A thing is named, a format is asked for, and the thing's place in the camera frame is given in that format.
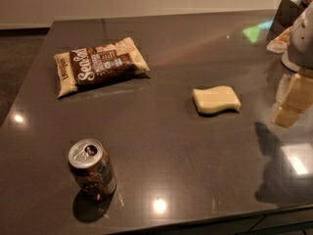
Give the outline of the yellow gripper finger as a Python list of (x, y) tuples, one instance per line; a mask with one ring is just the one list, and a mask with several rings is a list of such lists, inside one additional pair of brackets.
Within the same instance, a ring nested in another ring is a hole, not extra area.
[(302, 74), (283, 76), (272, 121), (290, 127), (313, 105), (313, 78)]

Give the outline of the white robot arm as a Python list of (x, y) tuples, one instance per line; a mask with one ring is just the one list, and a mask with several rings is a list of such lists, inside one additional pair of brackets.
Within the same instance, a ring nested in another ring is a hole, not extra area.
[(291, 28), (283, 64), (294, 70), (279, 83), (272, 122), (292, 126), (313, 105), (313, 6), (309, 5)]

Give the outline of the dark object behind arm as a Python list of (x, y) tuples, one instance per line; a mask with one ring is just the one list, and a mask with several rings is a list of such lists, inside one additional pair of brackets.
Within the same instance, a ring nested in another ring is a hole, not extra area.
[(273, 40), (288, 27), (292, 26), (305, 8), (306, 6), (301, 0), (281, 0), (266, 39), (268, 41)]

